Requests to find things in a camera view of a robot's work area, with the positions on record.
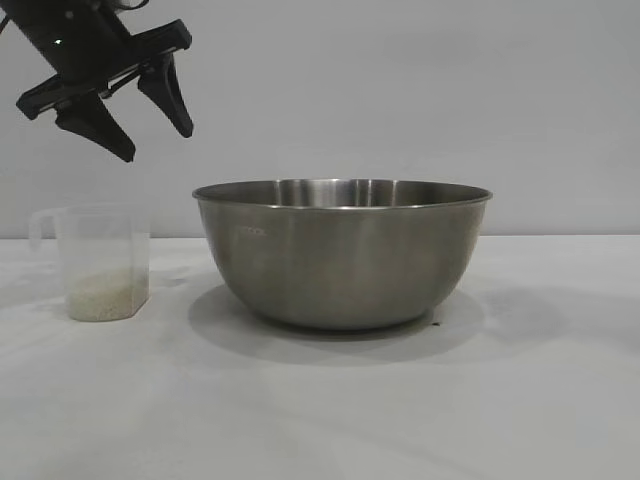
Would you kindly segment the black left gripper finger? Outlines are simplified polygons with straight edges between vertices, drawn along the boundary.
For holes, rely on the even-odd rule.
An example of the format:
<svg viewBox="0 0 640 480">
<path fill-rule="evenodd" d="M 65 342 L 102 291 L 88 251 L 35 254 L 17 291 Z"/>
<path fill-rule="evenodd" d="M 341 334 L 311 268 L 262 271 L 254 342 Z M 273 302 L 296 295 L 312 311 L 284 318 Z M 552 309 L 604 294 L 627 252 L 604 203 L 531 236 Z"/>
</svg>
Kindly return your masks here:
<svg viewBox="0 0 640 480">
<path fill-rule="evenodd" d="M 145 65 L 137 86 L 182 137 L 190 138 L 193 135 L 194 124 L 182 97 L 172 53 L 155 57 Z"/>
<path fill-rule="evenodd" d="M 72 97 L 55 106 L 56 125 L 132 162 L 136 147 L 96 93 Z"/>
</svg>

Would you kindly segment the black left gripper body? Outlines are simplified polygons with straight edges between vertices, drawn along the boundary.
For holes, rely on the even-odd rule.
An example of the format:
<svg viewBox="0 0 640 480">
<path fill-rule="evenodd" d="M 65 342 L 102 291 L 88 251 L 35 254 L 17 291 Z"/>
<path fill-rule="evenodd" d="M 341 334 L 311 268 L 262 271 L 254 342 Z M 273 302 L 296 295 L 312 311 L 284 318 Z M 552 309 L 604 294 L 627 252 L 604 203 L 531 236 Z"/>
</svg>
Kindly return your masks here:
<svg viewBox="0 0 640 480">
<path fill-rule="evenodd" d="M 132 34 L 111 1 L 3 1 L 1 9 L 56 74 L 23 93 L 18 108 L 30 119 L 72 97 L 100 98 L 127 77 L 140 77 L 153 58 L 186 50 L 192 36 L 181 20 Z"/>
</svg>

